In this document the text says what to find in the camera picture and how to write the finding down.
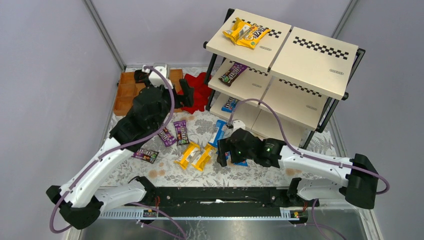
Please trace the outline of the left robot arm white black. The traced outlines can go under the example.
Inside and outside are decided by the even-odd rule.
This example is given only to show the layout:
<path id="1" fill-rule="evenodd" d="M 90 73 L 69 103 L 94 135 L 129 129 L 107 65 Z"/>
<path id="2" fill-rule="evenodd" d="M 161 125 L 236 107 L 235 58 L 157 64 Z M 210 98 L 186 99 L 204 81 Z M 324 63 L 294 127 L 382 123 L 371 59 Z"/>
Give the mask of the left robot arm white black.
<path id="1" fill-rule="evenodd" d="M 49 221 L 51 232 L 82 230 L 106 211 L 153 200 L 156 188 L 146 177 L 110 189 L 100 186 L 116 167 L 168 125 L 175 109 L 193 106 L 194 88 L 185 79 L 180 79 L 179 84 L 181 95 L 167 82 L 154 86 L 145 81 L 126 116 L 118 121 L 84 168 L 67 183 L 51 185 L 46 190 L 55 204 Z"/>

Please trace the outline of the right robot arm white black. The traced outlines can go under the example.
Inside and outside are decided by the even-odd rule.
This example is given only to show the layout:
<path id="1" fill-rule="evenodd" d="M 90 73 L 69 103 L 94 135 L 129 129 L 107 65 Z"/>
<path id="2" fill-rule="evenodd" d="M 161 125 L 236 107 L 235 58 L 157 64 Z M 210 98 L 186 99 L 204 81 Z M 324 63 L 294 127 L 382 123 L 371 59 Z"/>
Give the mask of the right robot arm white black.
<path id="1" fill-rule="evenodd" d="M 345 199 L 349 204 L 372 210 L 378 186 L 378 172 L 362 154 L 353 158 L 331 157 L 301 148 L 291 149 L 279 139 L 260 139 L 244 129 L 217 141 L 217 162 L 227 166 L 226 153 L 233 164 L 252 160 L 262 167 L 295 169 L 320 178 L 313 181 L 295 177 L 281 196 L 282 206 L 311 206 L 319 199 Z"/>

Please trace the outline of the blue M&M bag moved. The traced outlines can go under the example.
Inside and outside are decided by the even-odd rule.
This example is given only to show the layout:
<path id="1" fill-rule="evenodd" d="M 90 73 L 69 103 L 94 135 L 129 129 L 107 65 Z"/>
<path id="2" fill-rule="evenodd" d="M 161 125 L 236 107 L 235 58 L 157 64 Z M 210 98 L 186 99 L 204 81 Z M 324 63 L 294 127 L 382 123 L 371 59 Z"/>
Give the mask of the blue M&M bag moved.
<path id="1" fill-rule="evenodd" d="M 226 153 L 225 153 L 225 159 L 228 161 L 230 158 L 231 158 L 231 154 L 230 154 L 230 152 L 226 152 Z M 237 165 L 237 166 L 247 167 L 247 166 L 248 166 L 248 163 L 247 163 L 246 159 L 244 159 L 244 160 L 243 160 L 243 161 L 241 161 L 241 162 L 235 163 L 235 165 Z"/>

